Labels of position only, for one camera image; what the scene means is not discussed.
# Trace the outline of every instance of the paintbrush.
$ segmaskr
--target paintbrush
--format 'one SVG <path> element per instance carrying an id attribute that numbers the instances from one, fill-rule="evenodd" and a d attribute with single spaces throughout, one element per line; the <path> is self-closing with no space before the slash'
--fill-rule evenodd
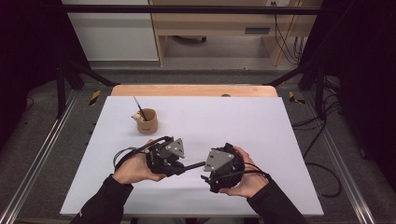
<path id="1" fill-rule="evenodd" d="M 140 104 L 139 104 L 139 102 L 137 102 L 137 100 L 136 100 L 135 97 L 134 97 L 134 101 L 136 102 L 137 107 L 139 107 L 139 111 L 140 111 L 140 114 L 141 114 L 142 117 L 143 117 L 143 120 L 144 120 L 144 121 L 148 121 L 148 118 L 146 118 L 145 113 L 143 113 L 142 107 L 140 107 Z"/>

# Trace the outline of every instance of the metal rail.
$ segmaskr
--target metal rail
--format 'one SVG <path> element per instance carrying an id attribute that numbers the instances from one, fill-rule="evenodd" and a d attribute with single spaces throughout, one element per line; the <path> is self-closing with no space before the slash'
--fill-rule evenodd
<path id="1" fill-rule="evenodd" d="M 64 124 L 69 117 L 70 111 L 73 108 L 73 105 L 78 97 L 78 91 L 72 91 L 69 99 L 67 101 L 67 108 L 64 111 L 63 115 L 56 119 L 53 124 L 49 135 L 35 156 L 35 160 L 29 168 L 29 171 L 26 173 L 26 176 L 22 180 L 20 186 L 17 189 L 17 192 L 14 194 L 11 202 L 8 204 L 6 210 L 0 216 L 0 224 L 12 224 L 17 218 L 18 213 L 21 211 L 23 203 L 25 202 L 27 196 L 29 195 L 30 190 L 32 189 L 37 177 L 50 154 L 53 145 L 55 144 L 56 139 L 59 136 Z"/>
<path id="2" fill-rule="evenodd" d="M 307 99 L 309 108 L 311 109 L 313 114 L 316 114 L 314 107 L 312 104 L 314 100 L 312 99 L 311 94 L 304 93 L 304 98 Z M 332 140 L 332 136 L 329 133 L 329 130 L 325 128 L 323 130 L 323 138 L 324 142 L 327 145 L 327 149 L 329 152 L 330 159 L 332 160 L 332 164 L 334 165 L 334 169 L 337 174 L 340 175 L 340 180 L 344 186 L 344 190 L 352 203 L 353 209 L 355 210 L 356 216 L 358 217 L 361 224 L 375 224 L 374 217 L 368 207 L 366 201 L 361 195 L 361 191 L 359 190 L 358 185 L 356 184 L 352 174 L 349 172 L 346 163 L 342 159 L 338 148 L 334 141 Z"/>

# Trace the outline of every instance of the hand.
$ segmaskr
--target hand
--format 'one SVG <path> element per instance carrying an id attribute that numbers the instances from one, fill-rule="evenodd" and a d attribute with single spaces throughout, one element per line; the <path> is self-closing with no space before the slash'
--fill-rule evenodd
<path id="1" fill-rule="evenodd" d="M 233 147 L 233 149 L 239 152 L 244 162 L 254 164 L 253 160 L 242 148 Z M 257 170 L 257 168 L 252 165 L 245 164 L 245 171 L 249 170 Z M 229 196 L 241 196 L 245 198 L 251 198 L 267 184 L 268 180 L 262 174 L 244 174 L 242 175 L 242 180 L 241 182 L 239 182 L 238 186 L 233 189 L 220 189 L 219 192 L 228 194 Z"/>
<path id="2" fill-rule="evenodd" d="M 113 175 L 113 178 L 120 184 L 133 184 L 145 179 L 158 182 L 165 177 L 166 175 L 164 174 L 156 175 L 150 171 L 148 168 L 146 155 L 143 153 L 137 153 L 136 155 L 133 155 L 130 159 L 125 161 Z"/>

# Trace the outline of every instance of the person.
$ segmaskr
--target person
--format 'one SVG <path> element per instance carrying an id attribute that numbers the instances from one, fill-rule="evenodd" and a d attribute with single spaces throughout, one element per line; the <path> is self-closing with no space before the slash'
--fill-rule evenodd
<path id="1" fill-rule="evenodd" d="M 255 170 L 253 160 L 241 147 L 233 147 L 246 163 L 245 170 Z M 154 174 L 147 166 L 146 156 L 133 155 L 120 169 L 105 179 L 102 187 L 81 208 L 71 224 L 120 224 L 123 206 L 133 191 L 133 183 L 144 180 L 161 181 L 166 175 Z M 303 215 L 274 180 L 257 173 L 244 174 L 240 183 L 219 193 L 247 198 L 247 203 L 262 217 L 265 224 L 305 224 Z"/>

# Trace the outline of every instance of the metal bracket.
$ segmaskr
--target metal bracket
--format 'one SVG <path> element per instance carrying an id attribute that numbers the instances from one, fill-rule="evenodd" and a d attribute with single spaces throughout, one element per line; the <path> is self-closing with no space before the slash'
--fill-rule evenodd
<path id="1" fill-rule="evenodd" d="M 165 150 L 184 159 L 184 147 L 181 138 L 166 146 Z"/>
<path id="2" fill-rule="evenodd" d="M 231 161 L 233 157 L 233 154 L 212 149 L 207 156 L 204 171 L 217 171 L 221 166 Z"/>

